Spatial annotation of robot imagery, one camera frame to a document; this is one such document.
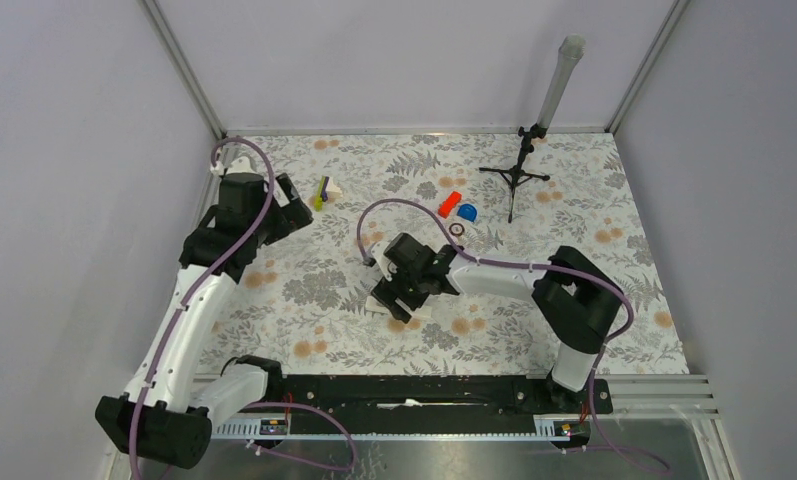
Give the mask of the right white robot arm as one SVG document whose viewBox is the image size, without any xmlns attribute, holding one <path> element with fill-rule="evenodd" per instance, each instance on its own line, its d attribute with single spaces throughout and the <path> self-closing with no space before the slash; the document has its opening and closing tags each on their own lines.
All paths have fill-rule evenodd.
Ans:
<svg viewBox="0 0 797 480">
<path fill-rule="evenodd" d="M 372 297 L 403 322 L 437 295 L 494 295 L 535 304 L 560 342 L 547 396 L 563 412 L 586 400 L 588 378 L 624 304 L 619 287 L 569 246 L 537 264 L 478 257 L 454 242 L 433 250 L 401 233 L 373 245 L 363 261 L 382 273 Z"/>
</svg>

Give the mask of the white remote control body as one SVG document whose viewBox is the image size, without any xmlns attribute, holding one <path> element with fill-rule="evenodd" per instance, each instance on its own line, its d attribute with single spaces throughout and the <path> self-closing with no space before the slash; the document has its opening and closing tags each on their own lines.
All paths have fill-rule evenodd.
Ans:
<svg viewBox="0 0 797 480">
<path fill-rule="evenodd" d="M 391 315 L 394 319 L 399 319 L 394 313 L 406 313 L 410 320 L 430 320 L 432 318 L 432 308 L 430 306 L 420 306 L 418 308 L 411 308 L 400 300 L 397 300 L 395 306 L 390 309 L 380 303 L 373 296 L 368 296 L 364 304 L 364 310 L 368 313 Z"/>
</svg>

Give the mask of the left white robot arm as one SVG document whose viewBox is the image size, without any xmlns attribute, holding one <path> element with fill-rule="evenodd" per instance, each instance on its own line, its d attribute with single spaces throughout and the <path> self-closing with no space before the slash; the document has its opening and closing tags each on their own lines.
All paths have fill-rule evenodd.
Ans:
<svg viewBox="0 0 797 480">
<path fill-rule="evenodd" d="M 270 411 L 283 401 L 280 363 L 253 355 L 238 357 L 226 374 L 192 390 L 204 343 L 258 249 L 313 220 L 287 174 L 276 184 L 288 200 L 284 206 L 261 175 L 225 175 L 217 204 L 185 240 L 175 292 L 151 348 L 124 392 L 102 397 L 95 410 L 120 452 L 191 469 L 215 427 L 250 403 Z"/>
</svg>

